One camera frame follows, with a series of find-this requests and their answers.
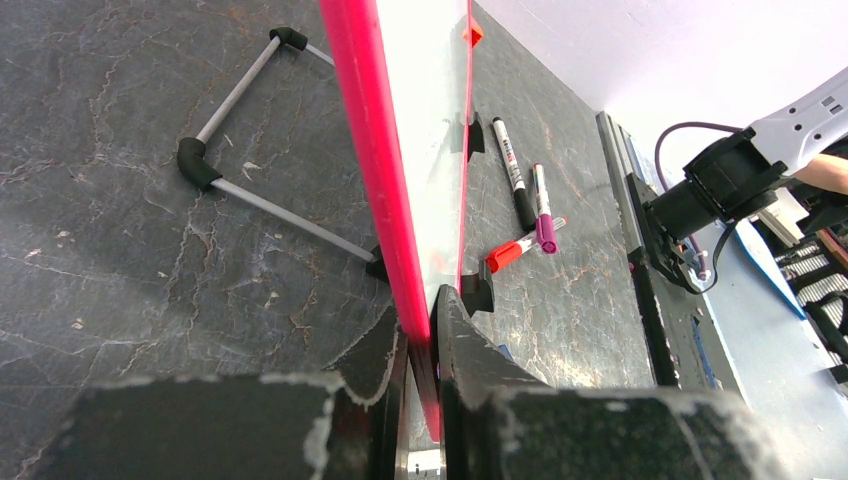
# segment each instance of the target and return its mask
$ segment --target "pink marker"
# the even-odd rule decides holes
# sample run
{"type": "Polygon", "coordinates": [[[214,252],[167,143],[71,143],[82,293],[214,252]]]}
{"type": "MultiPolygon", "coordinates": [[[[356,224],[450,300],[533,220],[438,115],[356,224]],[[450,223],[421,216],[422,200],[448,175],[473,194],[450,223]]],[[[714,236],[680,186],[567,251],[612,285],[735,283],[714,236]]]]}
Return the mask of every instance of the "pink marker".
{"type": "Polygon", "coordinates": [[[554,220],[551,217],[551,201],[548,198],[548,187],[545,185],[545,167],[541,163],[533,165],[533,178],[536,183],[536,241],[547,254],[556,253],[556,232],[554,220]]]}

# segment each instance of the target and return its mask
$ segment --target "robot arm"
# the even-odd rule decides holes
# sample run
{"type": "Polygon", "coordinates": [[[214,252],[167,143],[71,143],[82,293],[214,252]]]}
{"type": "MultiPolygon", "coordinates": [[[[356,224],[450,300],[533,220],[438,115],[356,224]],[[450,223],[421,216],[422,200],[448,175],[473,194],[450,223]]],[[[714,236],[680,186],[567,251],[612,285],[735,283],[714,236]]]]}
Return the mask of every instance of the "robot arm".
{"type": "Polygon", "coordinates": [[[751,143],[793,175],[848,132],[848,68],[804,97],[751,124],[751,143]]]}
{"type": "Polygon", "coordinates": [[[716,220],[735,225],[777,200],[774,190],[786,176],[848,132],[846,108],[848,68],[699,153],[683,167],[683,182],[641,205],[643,239],[654,267],[689,292],[701,293],[688,278],[679,248],[683,239],[716,220]]]}

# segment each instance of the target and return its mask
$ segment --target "dark stone countertop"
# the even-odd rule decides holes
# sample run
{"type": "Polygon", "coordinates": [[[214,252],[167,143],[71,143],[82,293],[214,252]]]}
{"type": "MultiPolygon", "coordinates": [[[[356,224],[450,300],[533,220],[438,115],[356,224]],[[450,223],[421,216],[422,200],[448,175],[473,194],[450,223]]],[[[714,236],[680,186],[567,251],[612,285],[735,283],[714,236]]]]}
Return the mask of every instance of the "dark stone countertop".
{"type": "MultiPolygon", "coordinates": [[[[478,10],[468,265],[519,235],[488,120],[522,166],[548,166],[562,253],[495,277],[474,321],[560,387],[650,383],[593,113],[478,10]]],[[[29,477],[81,388],[134,373],[315,370],[391,303],[362,265],[174,164],[291,25],[328,52],[314,2],[0,4],[0,478],[29,477]]],[[[209,142],[233,183],[365,247],[375,243],[329,67],[276,55],[209,142]]]]}

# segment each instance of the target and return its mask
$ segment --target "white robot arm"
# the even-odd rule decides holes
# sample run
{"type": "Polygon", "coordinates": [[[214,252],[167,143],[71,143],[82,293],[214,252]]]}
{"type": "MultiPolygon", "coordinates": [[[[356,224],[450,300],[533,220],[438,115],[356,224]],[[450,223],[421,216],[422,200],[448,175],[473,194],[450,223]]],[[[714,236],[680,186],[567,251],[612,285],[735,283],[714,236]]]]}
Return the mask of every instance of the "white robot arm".
{"type": "Polygon", "coordinates": [[[848,68],[791,105],[753,122],[751,144],[793,175],[848,133],[848,68]]]}

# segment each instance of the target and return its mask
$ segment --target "black plastic foot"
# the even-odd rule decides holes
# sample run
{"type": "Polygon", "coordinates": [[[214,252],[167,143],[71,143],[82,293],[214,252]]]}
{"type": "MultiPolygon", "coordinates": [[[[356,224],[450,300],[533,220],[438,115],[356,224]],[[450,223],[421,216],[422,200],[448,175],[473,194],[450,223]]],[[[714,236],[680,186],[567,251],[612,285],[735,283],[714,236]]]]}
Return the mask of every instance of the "black plastic foot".
{"type": "Polygon", "coordinates": [[[383,261],[383,251],[380,250],[379,245],[371,250],[371,255],[374,255],[374,260],[365,264],[365,273],[377,280],[389,283],[389,273],[386,271],[386,262],[383,261]]]}
{"type": "Polygon", "coordinates": [[[309,42],[306,35],[290,27],[277,27],[271,30],[268,35],[271,37],[271,40],[273,40],[274,37],[280,38],[280,48],[282,48],[283,45],[288,44],[291,45],[292,48],[296,48],[301,52],[304,48],[306,48],[306,44],[309,42]]]}
{"type": "Polygon", "coordinates": [[[495,311],[495,291],[492,283],[492,270],[485,260],[480,262],[480,270],[473,275],[463,275],[460,279],[462,287],[462,303],[468,316],[478,310],[483,312],[495,311]]]}
{"type": "Polygon", "coordinates": [[[194,137],[180,140],[177,149],[177,167],[180,173],[199,188],[202,192],[212,190],[212,182],[223,177],[217,170],[210,167],[203,156],[206,155],[206,144],[194,137]]]}
{"type": "Polygon", "coordinates": [[[468,158],[466,161],[471,161],[471,155],[474,152],[486,153],[483,124],[480,123],[480,114],[477,112],[474,112],[474,122],[468,126],[468,158]]]}

